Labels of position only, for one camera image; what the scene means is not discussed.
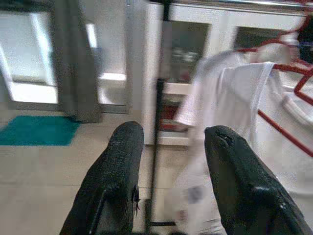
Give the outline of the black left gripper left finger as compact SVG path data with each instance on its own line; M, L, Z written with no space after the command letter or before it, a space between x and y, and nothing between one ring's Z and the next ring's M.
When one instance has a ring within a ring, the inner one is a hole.
M135 121L119 125L87 171L62 235L130 235L138 210L144 133Z

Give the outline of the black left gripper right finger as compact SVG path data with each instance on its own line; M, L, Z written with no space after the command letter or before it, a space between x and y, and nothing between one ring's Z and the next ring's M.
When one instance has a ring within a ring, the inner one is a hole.
M207 127L204 148L228 235L311 235L289 193L247 141L227 126Z

